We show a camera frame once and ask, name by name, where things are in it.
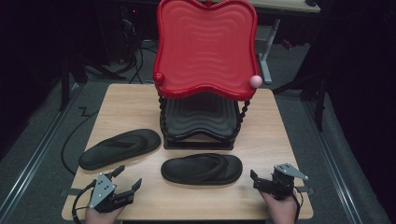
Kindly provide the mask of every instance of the gray carpet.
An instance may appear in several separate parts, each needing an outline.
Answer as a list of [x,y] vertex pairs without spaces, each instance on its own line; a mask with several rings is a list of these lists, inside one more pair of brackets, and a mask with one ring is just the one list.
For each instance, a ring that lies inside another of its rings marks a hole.
[[[273,76],[271,86],[263,88],[274,89],[292,81],[302,58],[309,46],[286,50],[281,46],[273,46],[268,63]],[[150,81],[155,53],[143,50],[143,65],[139,75],[142,80]],[[119,69],[122,65],[113,65],[111,69]],[[130,80],[134,69],[125,76]],[[61,161],[61,151],[65,140],[81,122],[87,119],[99,108],[106,93],[106,87],[113,80],[101,76],[90,76],[85,86],[75,91],[76,98],[64,114],[62,122],[51,137],[48,150],[44,151],[44,159],[33,170],[33,178],[28,187],[22,190],[21,197],[16,199],[15,207],[9,208],[12,213],[6,218],[7,223],[72,223],[61,217],[66,198],[65,191],[70,188],[73,176],[64,168]],[[14,184],[18,181],[24,167],[45,136],[51,123],[59,116],[61,89],[58,84],[48,99],[41,105],[29,120],[29,125],[19,140],[0,161],[2,184],[0,187],[0,202],[7,199]],[[282,119],[290,139],[296,160],[303,173],[309,175],[308,187],[315,190],[310,195],[314,216],[298,223],[352,223],[350,215],[340,200],[337,183],[332,177],[332,170],[326,165],[323,154],[323,139],[330,149],[335,164],[341,171],[345,185],[349,190],[361,220],[354,223],[390,223],[387,215],[377,202],[364,174],[356,163],[347,141],[345,140],[338,121],[332,111],[329,99],[326,99],[326,110],[323,117],[323,133],[318,133],[312,123],[309,113],[310,104],[302,103],[296,91],[286,91],[276,96]],[[83,152],[94,124],[95,116],[86,120],[71,136],[64,151],[64,160],[72,170],[78,167],[78,157]],[[1,216],[4,217],[6,204],[2,205]]]

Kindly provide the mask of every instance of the pink ball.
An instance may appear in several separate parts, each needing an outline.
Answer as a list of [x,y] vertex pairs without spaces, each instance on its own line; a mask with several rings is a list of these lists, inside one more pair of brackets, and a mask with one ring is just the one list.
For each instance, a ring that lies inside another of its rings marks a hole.
[[250,78],[250,86],[253,88],[259,88],[262,84],[262,78],[260,76],[253,76]]

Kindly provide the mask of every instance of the flip-flop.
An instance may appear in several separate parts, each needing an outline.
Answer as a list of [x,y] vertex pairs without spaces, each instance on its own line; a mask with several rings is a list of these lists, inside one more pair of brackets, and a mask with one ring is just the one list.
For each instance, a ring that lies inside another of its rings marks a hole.
[[87,149],[79,157],[79,166],[95,170],[117,161],[124,161],[156,149],[161,137],[150,129],[138,129],[108,138]]
[[202,153],[166,161],[161,173],[178,184],[226,185],[241,176],[242,168],[242,162],[233,155]]

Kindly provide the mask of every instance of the human hand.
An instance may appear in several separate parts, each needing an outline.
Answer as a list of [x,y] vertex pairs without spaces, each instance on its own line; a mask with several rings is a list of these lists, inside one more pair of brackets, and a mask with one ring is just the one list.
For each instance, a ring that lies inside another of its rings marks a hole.
[[87,224],[114,224],[124,207],[109,213],[99,213],[93,208],[85,209],[85,223]]
[[289,196],[278,201],[272,195],[259,191],[268,205],[268,212],[275,224],[294,224],[297,212],[297,203]]

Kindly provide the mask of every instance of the wooden table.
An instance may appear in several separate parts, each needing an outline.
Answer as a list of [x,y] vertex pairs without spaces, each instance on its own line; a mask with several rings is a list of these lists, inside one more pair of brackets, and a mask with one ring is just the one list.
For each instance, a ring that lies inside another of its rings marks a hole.
[[[147,128],[161,134],[158,94],[152,85],[110,85],[94,124],[86,148],[119,133]],[[161,175],[162,164],[172,158],[190,154],[216,152],[238,157],[244,171],[234,183],[226,186],[186,186],[168,182]],[[275,164],[290,162],[298,168],[289,138],[280,117],[274,95],[259,89],[251,100],[242,129],[233,150],[170,150],[161,145],[155,151],[127,161],[118,162],[95,171],[78,168],[73,189],[84,189],[100,172],[108,173],[125,165],[125,170],[113,183],[116,193],[131,188],[139,178],[141,188],[134,195],[134,203],[126,206],[119,216],[123,220],[259,220],[268,219],[266,205],[253,188],[250,169],[261,178],[272,179]],[[295,180],[296,186],[303,181]],[[300,218],[313,216],[311,203],[304,193]],[[72,219],[71,208],[76,196],[68,196],[62,211],[64,219]],[[88,204],[90,193],[78,201],[78,207]],[[78,216],[84,218],[84,209]]]

